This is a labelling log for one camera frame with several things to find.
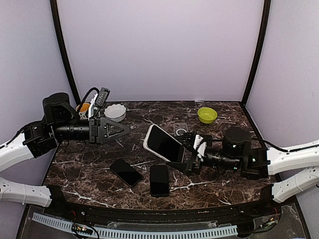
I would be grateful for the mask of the clear magsafe phone case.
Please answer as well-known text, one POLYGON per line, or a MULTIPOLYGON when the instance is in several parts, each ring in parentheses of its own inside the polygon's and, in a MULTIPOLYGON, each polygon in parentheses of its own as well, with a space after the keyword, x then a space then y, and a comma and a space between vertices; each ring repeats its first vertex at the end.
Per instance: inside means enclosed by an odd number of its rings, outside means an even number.
POLYGON ((187 123, 185 123, 185 122, 174 123, 173 129, 174 129, 175 136, 181 136, 181 135, 189 132, 187 123))

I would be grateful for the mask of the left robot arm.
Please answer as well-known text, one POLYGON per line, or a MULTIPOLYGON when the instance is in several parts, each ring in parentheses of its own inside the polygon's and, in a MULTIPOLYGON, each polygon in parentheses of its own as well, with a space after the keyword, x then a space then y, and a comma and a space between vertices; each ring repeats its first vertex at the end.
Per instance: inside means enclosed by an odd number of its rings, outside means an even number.
MULTIPOLYGON (((4 171, 23 161, 38 158, 64 140, 83 140, 103 145, 130 133, 130 128, 99 115, 106 103, 108 89, 102 88, 91 101, 88 119, 80 119, 70 105, 67 93, 55 93, 42 101, 44 117, 23 126, 0 146, 0 169, 4 171)), ((70 213, 59 186, 34 186, 0 180, 0 200, 50 207, 59 217, 70 213)))

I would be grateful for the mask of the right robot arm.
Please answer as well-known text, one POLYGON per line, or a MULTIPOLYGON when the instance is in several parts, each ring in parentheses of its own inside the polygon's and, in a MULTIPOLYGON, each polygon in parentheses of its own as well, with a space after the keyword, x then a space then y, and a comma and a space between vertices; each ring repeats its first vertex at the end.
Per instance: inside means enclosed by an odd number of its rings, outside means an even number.
POLYGON ((184 133, 175 139, 192 153, 190 161, 167 162, 167 165, 185 175, 199 174, 203 166, 239 171, 246 179, 258 180, 284 171, 301 169, 290 178, 262 188, 260 201, 254 211, 265 216, 274 207, 274 202, 282 203, 288 198, 319 184, 319 142, 313 141, 295 147, 252 148, 255 138, 240 127, 230 127, 220 140, 222 148, 217 150, 212 144, 218 139, 206 134, 184 133))

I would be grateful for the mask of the black phone middle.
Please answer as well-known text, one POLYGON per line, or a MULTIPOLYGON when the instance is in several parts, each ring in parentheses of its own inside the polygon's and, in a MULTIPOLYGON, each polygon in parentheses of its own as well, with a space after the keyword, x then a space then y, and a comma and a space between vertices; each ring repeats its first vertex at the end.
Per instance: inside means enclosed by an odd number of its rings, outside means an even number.
POLYGON ((166 165, 150 167, 150 194, 152 197, 167 197, 169 195, 169 176, 166 165))

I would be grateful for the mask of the black phone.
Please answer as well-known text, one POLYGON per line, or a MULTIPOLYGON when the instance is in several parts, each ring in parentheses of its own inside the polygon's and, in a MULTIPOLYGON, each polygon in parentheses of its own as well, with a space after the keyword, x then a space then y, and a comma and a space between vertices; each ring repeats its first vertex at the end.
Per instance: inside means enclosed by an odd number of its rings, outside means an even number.
POLYGON ((169 176, 166 165, 150 167, 150 194, 152 197, 167 197, 169 195, 169 176))
POLYGON ((135 187, 143 178, 141 173, 122 159, 115 161, 110 170, 129 187, 135 187))

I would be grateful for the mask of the black phone left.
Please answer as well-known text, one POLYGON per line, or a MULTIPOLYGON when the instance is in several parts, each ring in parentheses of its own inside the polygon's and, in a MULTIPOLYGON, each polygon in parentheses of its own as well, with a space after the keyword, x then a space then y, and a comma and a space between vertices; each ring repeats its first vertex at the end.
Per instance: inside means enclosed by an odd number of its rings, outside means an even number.
POLYGON ((122 159, 115 161, 110 170, 129 187, 135 187, 143 178, 141 173, 122 159))

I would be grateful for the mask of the white scalloped bowl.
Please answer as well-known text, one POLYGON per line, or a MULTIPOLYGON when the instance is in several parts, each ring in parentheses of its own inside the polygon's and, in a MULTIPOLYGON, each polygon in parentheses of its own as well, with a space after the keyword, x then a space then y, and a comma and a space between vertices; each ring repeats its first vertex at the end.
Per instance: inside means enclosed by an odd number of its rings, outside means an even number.
POLYGON ((124 120, 126 113, 127 108, 122 104, 112 104, 107 106, 104 110, 105 117, 115 122, 121 122, 124 120))

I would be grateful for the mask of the patterned mug yellow inside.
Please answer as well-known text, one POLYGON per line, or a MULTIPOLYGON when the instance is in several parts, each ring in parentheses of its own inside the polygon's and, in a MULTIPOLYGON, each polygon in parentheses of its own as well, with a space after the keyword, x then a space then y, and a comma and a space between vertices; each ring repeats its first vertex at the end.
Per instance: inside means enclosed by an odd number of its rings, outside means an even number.
POLYGON ((79 117, 81 120, 87 120, 88 119, 88 111, 89 111, 90 103, 85 102, 81 109, 79 110, 79 117))

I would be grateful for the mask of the green bowl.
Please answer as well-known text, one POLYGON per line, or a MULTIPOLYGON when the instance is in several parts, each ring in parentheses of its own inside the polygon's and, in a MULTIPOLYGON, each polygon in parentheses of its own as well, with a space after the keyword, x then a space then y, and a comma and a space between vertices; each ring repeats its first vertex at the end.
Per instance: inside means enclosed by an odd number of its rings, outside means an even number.
POLYGON ((197 111, 198 119, 200 122, 204 124, 212 124, 218 117, 217 112, 208 107, 200 108, 197 111))

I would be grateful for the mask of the small circuit board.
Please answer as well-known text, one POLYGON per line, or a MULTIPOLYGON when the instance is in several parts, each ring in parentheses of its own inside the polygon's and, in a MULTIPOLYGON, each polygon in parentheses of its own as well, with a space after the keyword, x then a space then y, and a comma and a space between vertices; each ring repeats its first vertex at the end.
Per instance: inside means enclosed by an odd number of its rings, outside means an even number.
POLYGON ((94 232, 92 229, 81 224, 72 224, 71 231, 79 235, 92 235, 94 232))

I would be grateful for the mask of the black front table rail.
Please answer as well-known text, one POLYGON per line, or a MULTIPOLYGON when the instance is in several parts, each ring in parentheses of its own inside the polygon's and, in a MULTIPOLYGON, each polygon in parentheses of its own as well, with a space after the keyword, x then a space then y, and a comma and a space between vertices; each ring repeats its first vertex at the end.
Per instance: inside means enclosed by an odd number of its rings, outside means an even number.
POLYGON ((63 202, 45 208, 51 215, 79 223, 106 225, 120 223, 197 223, 217 221, 218 223, 250 222, 258 217, 279 216, 281 205, 274 202, 254 201, 233 206, 212 207, 191 210, 129 210, 111 209, 83 204, 63 202))

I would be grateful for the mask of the left black frame post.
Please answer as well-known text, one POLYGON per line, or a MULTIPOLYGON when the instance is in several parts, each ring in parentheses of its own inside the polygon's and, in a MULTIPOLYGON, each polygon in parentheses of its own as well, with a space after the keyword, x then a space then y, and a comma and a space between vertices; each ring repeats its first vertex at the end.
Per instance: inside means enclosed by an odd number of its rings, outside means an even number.
POLYGON ((60 51, 60 56, 62 59, 62 63, 64 66, 64 70, 66 73, 66 77, 68 80, 68 84, 73 96, 73 99, 75 103, 78 105, 81 102, 79 92, 76 86, 76 82, 73 76, 73 72, 71 69, 70 61, 68 58, 68 53, 64 41, 64 36, 62 32, 62 25, 61 25, 61 20, 60 20, 60 15, 59 15, 59 10, 58 10, 58 1, 57 0, 50 0, 50 8, 51 8, 51 14, 52 14, 52 20, 54 24, 54 29, 55 29, 55 34, 56 34, 56 39, 60 51))

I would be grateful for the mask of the black frame post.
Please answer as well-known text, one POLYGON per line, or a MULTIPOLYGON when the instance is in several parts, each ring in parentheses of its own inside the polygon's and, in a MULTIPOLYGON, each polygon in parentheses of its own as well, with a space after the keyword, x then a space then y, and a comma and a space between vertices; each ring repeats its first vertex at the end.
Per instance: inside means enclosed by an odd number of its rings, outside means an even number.
POLYGON ((250 73, 248 76, 247 84, 244 90, 244 94, 241 100, 242 107, 246 107, 250 93, 254 84, 254 80, 257 74, 257 69, 259 66, 263 46, 264 46, 264 40, 266 36, 267 26, 268 26, 268 20, 270 15, 270 8, 271 8, 271 0, 264 0, 263 4, 263 11, 262 11, 262 17, 261 17, 261 23, 260 23, 260 29, 258 34, 258 39, 256 43, 256 49, 250 69, 250 73))
POLYGON ((60 56, 62 59, 62 63, 64 66, 64 70, 66 73, 66 77, 68 80, 68 84, 73 96, 73 99, 75 103, 78 105, 81 102, 79 92, 76 86, 76 82, 73 76, 73 72, 71 69, 70 61, 68 58, 68 53, 64 41, 64 36, 62 32, 62 25, 61 25, 61 20, 60 20, 60 15, 59 15, 59 10, 58 10, 58 1, 57 0, 50 0, 50 8, 51 8, 51 14, 52 14, 52 20, 54 24, 54 29, 55 29, 55 34, 56 34, 56 39, 60 51, 60 56))

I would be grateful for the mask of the right black frame post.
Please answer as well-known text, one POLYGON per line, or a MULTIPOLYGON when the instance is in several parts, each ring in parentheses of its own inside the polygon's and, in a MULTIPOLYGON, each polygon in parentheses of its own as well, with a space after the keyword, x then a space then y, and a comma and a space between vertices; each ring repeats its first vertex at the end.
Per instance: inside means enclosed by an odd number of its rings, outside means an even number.
POLYGON ((247 84, 244 90, 244 94, 241 100, 242 107, 246 107, 250 93, 254 84, 254 80, 257 74, 257 69, 259 66, 263 46, 264 46, 264 40, 266 36, 267 26, 268 26, 268 20, 270 15, 270 8, 271 8, 271 0, 264 0, 263 4, 263 11, 262 11, 262 17, 261 17, 261 23, 260 23, 260 29, 258 34, 258 39, 256 43, 256 49, 250 69, 250 73, 248 76, 247 84))

